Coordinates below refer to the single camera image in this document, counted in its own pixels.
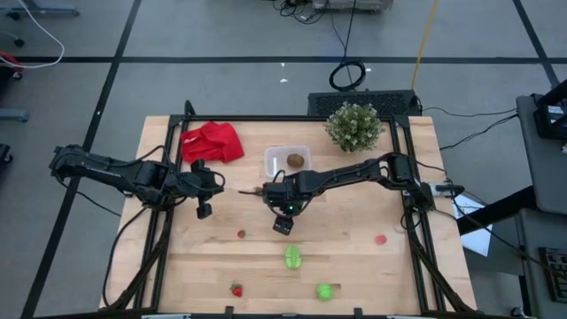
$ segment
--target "brown kiwi fruit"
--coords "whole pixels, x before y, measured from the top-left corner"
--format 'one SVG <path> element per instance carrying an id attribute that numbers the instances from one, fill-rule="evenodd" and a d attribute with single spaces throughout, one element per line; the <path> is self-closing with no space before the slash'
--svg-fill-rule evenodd
<path id="1" fill-rule="evenodd" d="M 303 158 L 303 156 L 295 153 L 288 155 L 287 165 L 289 165 L 290 167 L 300 168 L 303 167 L 303 164 L 305 164 L 305 159 Z"/>

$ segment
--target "wooden table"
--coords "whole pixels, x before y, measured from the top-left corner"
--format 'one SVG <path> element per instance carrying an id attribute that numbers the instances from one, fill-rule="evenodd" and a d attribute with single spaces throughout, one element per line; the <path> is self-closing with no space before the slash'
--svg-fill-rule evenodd
<path id="1" fill-rule="evenodd" d="M 146 118 L 137 156 L 163 144 L 167 121 L 168 117 Z M 410 118 L 410 122 L 417 159 L 442 167 L 432 119 Z M 198 220 L 197 201 L 192 199 L 175 209 L 159 311 L 223 313 L 226 306 L 234 306 L 235 313 L 240 314 L 346 315 L 352 314 L 354 307 L 362 307 L 365 315 L 418 315 L 408 237 L 400 226 L 402 205 L 398 191 L 376 183 L 327 191 L 294 218 L 295 226 L 288 237 L 272 230 L 275 216 L 260 198 L 237 193 L 268 180 L 263 153 L 269 146 L 304 144 L 311 150 L 313 170 L 325 171 L 390 152 L 389 130 L 380 136 L 374 151 L 345 154 L 331 143 L 323 122 L 231 123 L 240 136 L 245 156 L 229 164 L 207 163 L 227 179 L 225 191 L 209 201 L 212 216 Z M 202 124 L 190 122 L 190 129 Z M 156 152 L 150 159 L 160 157 Z M 419 169 L 424 182 L 445 179 L 439 171 Z M 183 164 L 183 171 L 188 170 L 189 165 Z M 449 199 L 436 198 L 436 205 L 439 210 L 453 212 Z M 120 226 L 139 209 L 137 199 L 126 199 Z M 439 270 L 462 299 L 475 307 L 455 221 L 441 213 L 429 216 Z M 111 302 L 140 266 L 149 219 L 150 212 L 144 213 L 125 230 L 117 245 L 107 290 Z M 246 231 L 244 239 L 238 238 L 239 230 Z M 385 245 L 374 241 L 380 234 L 387 237 Z M 291 243 L 299 247 L 304 259 L 297 270 L 287 269 L 284 263 L 284 251 Z M 429 307 L 435 308 L 431 280 L 422 268 Z M 153 281 L 151 273 L 145 306 L 150 304 Z M 231 295 L 233 283 L 243 285 L 243 298 Z M 334 300 L 317 299 L 315 289 L 320 283 L 334 285 Z"/>

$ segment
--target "potted plant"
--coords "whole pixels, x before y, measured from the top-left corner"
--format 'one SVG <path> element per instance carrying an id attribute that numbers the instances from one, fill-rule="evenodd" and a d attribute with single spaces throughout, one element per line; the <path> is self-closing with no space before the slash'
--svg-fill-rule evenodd
<path id="1" fill-rule="evenodd" d="M 343 106 L 332 114 L 325 130 L 334 144 L 347 152 L 360 152 L 374 149 L 382 122 L 377 118 L 377 111 L 372 105 L 360 106 L 344 102 Z"/>

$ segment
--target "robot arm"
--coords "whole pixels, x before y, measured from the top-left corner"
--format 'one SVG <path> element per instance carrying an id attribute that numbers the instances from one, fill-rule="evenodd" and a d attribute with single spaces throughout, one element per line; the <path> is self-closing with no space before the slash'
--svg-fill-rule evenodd
<path id="1" fill-rule="evenodd" d="M 179 198 L 197 198 L 198 218 L 204 219 L 212 213 L 206 201 L 223 191 L 223 185 L 214 180 L 218 173 L 205 167 L 203 160 L 191 164 L 190 173 L 177 173 L 172 165 L 154 160 L 122 161 L 85 152 L 79 145 L 57 147 L 55 153 L 50 169 L 58 180 L 88 177 L 131 193 L 152 209 L 168 209 Z"/>
<path id="2" fill-rule="evenodd" d="M 361 182 L 379 183 L 388 190 L 405 191 L 415 208 L 430 210 L 435 205 L 431 187 L 417 180 L 409 161 L 405 154 L 390 152 L 349 167 L 321 173 L 301 171 L 285 176 L 281 182 L 264 183 L 264 203 L 277 215 L 274 230 L 289 235 L 293 227 L 292 218 L 301 214 L 312 198 L 329 189 Z"/>

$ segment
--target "green lime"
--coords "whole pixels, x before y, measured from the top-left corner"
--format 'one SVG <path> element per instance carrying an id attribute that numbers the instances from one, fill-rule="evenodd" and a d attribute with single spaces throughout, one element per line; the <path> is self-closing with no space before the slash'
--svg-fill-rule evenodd
<path id="1" fill-rule="evenodd" d="M 296 245 L 290 245 L 285 250 L 285 265 L 289 269 L 297 269 L 301 267 L 301 253 Z"/>
<path id="2" fill-rule="evenodd" d="M 333 299 L 333 286 L 330 284 L 317 285 L 317 297 L 321 301 L 329 301 Z"/>

